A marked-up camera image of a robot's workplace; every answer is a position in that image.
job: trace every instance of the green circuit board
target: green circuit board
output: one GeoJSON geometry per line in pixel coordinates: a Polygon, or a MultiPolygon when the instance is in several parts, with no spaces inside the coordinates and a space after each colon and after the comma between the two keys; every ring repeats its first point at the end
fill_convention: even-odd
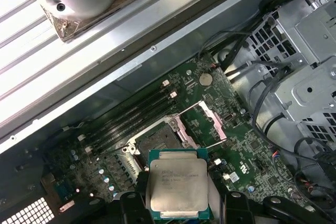
{"type": "MultiPolygon", "coordinates": [[[[59,177],[69,180],[73,188],[80,187],[85,193],[94,190],[99,197],[111,201],[116,191],[130,190],[134,187],[139,167],[141,167],[136,164],[136,155],[122,153],[121,150],[113,152],[113,150],[165,115],[180,113],[197,102],[204,101],[223,122],[222,129],[227,136],[225,142],[208,149],[209,166],[215,167],[216,174],[221,175],[220,182],[223,186],[229,190],[242,191],[257,202],[262,202],[267,196],[278,195],[304,206],[306,201],[300,197],[293,186],[279,178],[272,165],[269,146],[252,130],[249,114],[242,113],[244,106],[224,73],[216,69],[211,72],[212,80],[208,78],[200,81],[201,75],[209,73],[212,63],[210,56],[205,56],[202,60],[195,58],[189,60],[105,115],[86,123],[76,132],[76,135],[63,141],[61,147],[48,150],[47,158],[54,164],[54,168],[62,171],[59,177]],[[162,83],[166,80],[169,85],[163,87],[162,83]],[[135,121],[133,119],[135,116],[132,117],[132,115],[136,110],[129,108],[136,106],[137,103],[144,106],[150,95],[164,93],[162,90],[165,90],[168,95],[175,92],[177,96],[169,99],[165,106],[151,105],[151,109],[148,109],[142,117],[144,119],[135,121]],[[120,121],[118,118],[127,113],[129,118],[117,124],[120,121]],[[119,135],[111,137],[111,132],[117,128],[123,130],[119,135]],[[79,141],[80,135],[85,136],[85,139],[79,141]],[[71,150],[76,151],[78,156],[76,161],[70,154],[71,150]],[[215,166],[213,162],[216,159],[221,159],[222,163],[215,166]],[[103,175],[98,173],[100,169],[104,169],[103,175]],[[109,177],[108,183],[103,181],[105,177],[109,177]],[[115,187],[114,190],[108,189],[111,185],[115,187]]],[[[200,106],[196,105],[181,114],[181,120],[186,126],[188,135],[200,147],[208,147],[220,141],[214,122],[205,115],[200,106]]],[[[151,137],[153,134],[152,132],[142,138],[146,140],[146,137],[151,137]]],[[[285,177],[291,177],[284,164],[279,162],[278,166],[285,177]]]]}

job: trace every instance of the mounting hole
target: mounting hole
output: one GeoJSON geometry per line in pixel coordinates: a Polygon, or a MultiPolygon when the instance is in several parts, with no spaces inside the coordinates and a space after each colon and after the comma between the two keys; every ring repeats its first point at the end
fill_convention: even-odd
{"type": "Polygon", "coordinates": [[[244,48],[249,48],[249,47],[250,47],[250,44],[246,41],[246,42],[243,43],[243,47],[244,47],[244,48]]]}
{"type": "Polygon", "coordinates": [[[144,220],[143,218],[140,217],[140,218],[136,219],[135,221],[136,221],[136,223],[142,223],[142,222],[144,222],[145,220],[144,220]]]}
{"type": "Polygon", "coordinates": [[[268,23],[268,25],[273,26],[273,25],[275,25],[275,19],[272,18],[272,17],[269,17],[267,19],[267,23],[268,23]]]}
{"type": "Polygon", "coordinates": [[[59,3],[59,4],[57,4],[56,8],[57,8],[57,11],[63,12],[65,10],[65,4],[59,3]]]}
{"type": "Polygon", "coordinates": [[[135,198],[135,194],[130,194],[130,195],[127,196],[127,198],[133,199],[133,198],[135,198]]]}

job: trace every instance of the metal frame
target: metal frame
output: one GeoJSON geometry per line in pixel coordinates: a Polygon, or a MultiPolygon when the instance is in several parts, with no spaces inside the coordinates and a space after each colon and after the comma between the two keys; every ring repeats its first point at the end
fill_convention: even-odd
{"type": "MultiPolygon", "coordinates": [[[[6,55],[0,67],[0,137],[38,119],[216,1],[138,0],[66,44],[57,39],[35,0],[9,4],[0,13],[0,27],[8,28],[0,38],[0,53],[6,55]]],[[[8,3],[0,0],[0,5],[8,3]]]]}

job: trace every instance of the wire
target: wire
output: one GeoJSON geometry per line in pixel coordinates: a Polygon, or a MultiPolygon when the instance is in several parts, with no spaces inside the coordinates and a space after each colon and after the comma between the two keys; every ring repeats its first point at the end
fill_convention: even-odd
{"type": "MultiPolygon", "coordinates": [[[[325,144],[324,142],[322,142],[321,140],[317,139],[317,138],[313,138],[313,137],[304,137],[304,138],[301,138],[300,140],[298,140],[296,142],[296,144],[294,145],[294,153],[297,153],[299,154],[299,150],[300,150],[300,146],[301,144],[306,141],[307,144],[309,144],[309,142],[317,142],[319,143],[323,148],[325,148],[328,152],[331,152],[332,149],[327,145],[325,144]]],[[[296,162],[297,162],[297,169],[300,169],[301,168],[301,163],[300,163],[300,160],[297,158],[296,159],[296,162]]]]}
{"type": "Polygon", "coordinates": [[[260,138],[262,140],[264,140],[266,143],[274,146],[277,150],[284,152],[288,155],[297,157],[297,158],[301,158],[301,159],[305,159],[308,160],[310,162],[317,162],[316,160],[309,158],[309,157],[305,157],[305,156],[301,156],[299,154],[296,154],[294,152],[291,152],[283,147],[281,147],[280,145],[274,143],[272,140],[270,140],[265,134],[264,132],[257,126],[257,117],[258,114],[260,112],[261,106],[263,105],[263,102],[266,98],[266,96],[268,95],[268,93],[276,87],[276,85],[278,85],[279,81],[285,77],[288,74],[288,70],[287,68],[283,68],[280,69],[279,72],[274,76],[274,78],[270,81],[269,84],[266,85],[265,89],[263,90],[263,92],[261,93],[261,96],[259,97],[257,104],[255,106],[255,110],[253,112],[253,117],[252,117],[252,127],[255,130],[255,132],[260,136],[260,138]]]}
{"type": "Polygon", "coordinates": [[[266,135],[266,136],[267,136],[269,130],[271,129],[272,125],[273,125],[276,121],[280,120],[281,118],[285,118],[285,115],[282,114],[282,113],[279,114],[278,116],[276,116],[275,118],[273,118],[273,119],[267,124],[267,126],[266,126],[266,128],[265,128],[265,135],[266,135]]]}
{"type": "Polygon", "coordinates": [[[280,173],[279,168],[278,168],[278,166],[277,166],[277,164],[276,164],[276,159],[279,158],[279,157],[280,157],[280,155],[272,156],[272,163],[273,163],[273,167],[274,167],[275,171],[277,172],[277,174],[279,175],[279,177],[280,177],[283,181],[285,181],[285,182],[287,182],[287,183],[290,183],[291,185],[294,185],[294,182],[293,182],[293,181],[286,179],[286,178],[280,173]]]}
{"type": "Polygon", "coordinates": [[[112,153],[115,153],[115,152],[117,152],[117,151],[119,151],[119,150],[121,150],[121,149],[127,147],[127,146],[128,146],[128,145],[124,145],[124,146],[119,147],[119,148],[117,148],[117,149],[114,149],[114,150],[112,150],[112,151],[110,151],[110,152],[102,153],[102,154],[98,155],[98,157],[106,156],[106,155],[110,155],[110,154],[112,154],[112,153]]]}
{"type": "MultiPolygon", "coordinates": [[[[244,30],[252,32],[254,31],[259,24],[263,21],[263,14],[258,13],[244,28],[244,30]]],[[[230,53],[226,56],[224,61],[220,62],[220,68],[225,72],[227,68],[232,64],[236,56],[238,55],[240,49],[243,47],[246,39],[250,35],[241,35],[240,38],[237,40],[233,48],[231,49],[230,53]]]]}
{"type": "Polygon", "coordinates": [[[336,222],[332,219],[332,217],[326,211],[324,211],[319,205],[317,205],[314,201],[312,201],[309,197],[307,197],[306,194],[302,192],[300,185],[298,184],[297,177],[299,176],[299,174],[302,173],[304,170],[315,167],[315,166],[316,165],[308,165],[296,171],[296,173],[294,174],[294,180],[293,180],[295,187],[315,207],[316,210],[318,210],[321,214],[324,215],[324,217],[326,217],[328,220],[330,220],[332,223],[335,224],[336,222]]]}
{"type": "Polygon", "coordinates": [[[200,59],[202,57],[202,53],[203,53],[204,49],[208,46],[208,44],[210,44],[215,38],[217,38],[219,35],[222,35],[222,34],[251,35],[251,33],[245,32],[245,31],[221,30],[221,31],[215,33],[213,36],[211,36],[207,41],[205,41],[203,43],[201,49],[199,50],[199,52],[197,54],[197,58],[200,59]]]}
{"type": "Polygon", "coordinates": [[[252,95],[252,92],[255,88],[257,88],[260,84],[265,84],[266,83],[266,80],[260,80],[258,81],[256,84],[254,84],[252,86],[252,88],[250,88],[250,90],[248,91],[248,94],[247,94],[247,104],[248,106],[251,106],[251,95],[252,95]]]}
{"type": "MultiPolygon", "coordinates": [[[[253,60],[253,61],[251,61],[251,65],[254,65],[254,64],[261,64],[261,65],[264,65],[264,66],[275,67],[275,68],[283,68],[284,66],[286,66],[285,63],[277,63],[277,62],[263,61],[263,60],[253,60]]],[[[248,63],[245,63],[245,64],[241,65],[240,67],[236,68],[235,70],[232,70],[232,71],[226,73],[225,75],[226,75],[226,77],[232,76],[232,75],[242,71],[243,69],[248,68],[251,65],[249,65],[248,63]]]]}

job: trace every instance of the screw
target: screw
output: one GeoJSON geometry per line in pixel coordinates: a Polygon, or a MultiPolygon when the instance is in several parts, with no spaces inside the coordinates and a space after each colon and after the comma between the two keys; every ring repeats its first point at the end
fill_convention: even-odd
{"type": "Polygon", "coordinates": [[[271,198],[271,202],[274,203],[274,204],[279,204],[279,203],[281,203],[281,200],[278,199],[278,198],[271,198]]]}
{"type": "Polygon", "coordinates": [[[170,124],[171,126],[174,126],[174,125],[176,124],[176,122],[175,122],[175,120],[170,120],[170,121],[169,121],[169,124],[170,124]]]}
{"type": "Polygon", "coordinates": [[[332,77],[336,77],[336,68],[333,68],[330,72],[332,77]]]}
{"type": "Polygon", "coordinates": [[[240,198],[241,197],[240,193],[237,193],[237,192],[233,192],[231,195],[234,198],[240,198]]]}
{"type": "Polygon", "coordinates": [[[245,115],[245,114],[246,114],[246,110],[245,110],[244,108],[242,108],[242,109],[240,110],[240,113],[241,113],[241,115],[245,115]]]}
{"type": "Polygon", "coordinates": [[[63,12],[65,10],[65,4],[63,4],[63,3],[57,4],[56,9],[59,12],[63,12]]]}

